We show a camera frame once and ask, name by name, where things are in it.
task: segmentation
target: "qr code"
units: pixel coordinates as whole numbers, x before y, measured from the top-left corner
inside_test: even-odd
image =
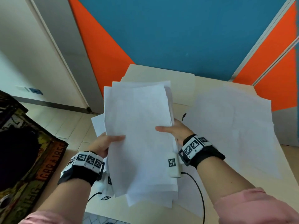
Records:
[[[111,197],[110,196],[105,196],[104,198],[102,198],[101,200],[108,200],[110,199]]]
[[[208,140],[205,139],[204,137],[200,137],[199,140],[200,140],[202,143],[204,143],[204,142],[208,142]]]
[[[176,166],[176,160],[175,159],[169,159],[168,160],[169,167],[175,167]]]
[[[87,157],[86,162],[88,162],[89,164],[93,165],[94,161],[95,161],[95,158],[94,158],[94,157],[92,157],[92,156],[88,156],[88,157]]]
[[[100,161],[99,159],[96,159],[94,166],[96,166],[97,168],[101,168],[101,165],[102,165],[102,161]]]
[[[71,158],[71,160],[69,161],[68,165],[70,165],[75,160],[75,158],[76,157]]]
[[[193,149],[195,149],[197,146],[199,146],[199,143],[196,140],[194,140],[193,142],[191,142],[190,145]]]
[[[76,160],[78,160],[78,161],[85,161],[86,157],[87,157],[87,155],[79,154],[77,156]]]
[[[184,152],[189,155],[190,152],[192,152],[192,148],[190,146],[187,146],[187,148],[184,149]]]

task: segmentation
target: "blue switch plate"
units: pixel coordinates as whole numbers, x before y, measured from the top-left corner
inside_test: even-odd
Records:
[[[29,88],[29,90],[30,90],[32,93],[37,93],[37,94],[41,94],[41,95],[43,95],[43,93],[42,93],[40,90],[38,90],[38,89]]]

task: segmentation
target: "blue wall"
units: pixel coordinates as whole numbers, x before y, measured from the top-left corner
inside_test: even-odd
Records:
[[[79,1],[136,64],[227,81],[286,0]]]

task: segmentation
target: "hand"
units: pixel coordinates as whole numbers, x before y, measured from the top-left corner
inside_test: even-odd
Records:
[[[108,155],[108,147],[110,143],[122,141],[125,137],[125,135],[107,136],[106,132],[104,132],[88,147],[88,151],[95,152],[100,157],[105,158]]]
[[[174,119],[174,125],[172,127],[156,127],[156,131],[171,133],[178,141],[178,143],[183,146],[183,141],[193,135],[193,131],[186,127],[181,121]]]

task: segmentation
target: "black wristband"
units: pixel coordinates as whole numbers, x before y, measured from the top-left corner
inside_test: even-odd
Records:
[[[191,138],[196,136],[197,134],[190,135],[183,141],[183,145],[185,145]],[[219,159],[224,160],[225,155],[219,152],[214,146],[206,146],[203,147],[191,160],[190,165],[197,168],[201,161],[211,156],[218,157]]]
[[[83,166],[72,166],[71,169],[65,171],[58,181],[58,185],[70,179],[79,178],[87,181],[91,186],[94,184],[98,174]]]

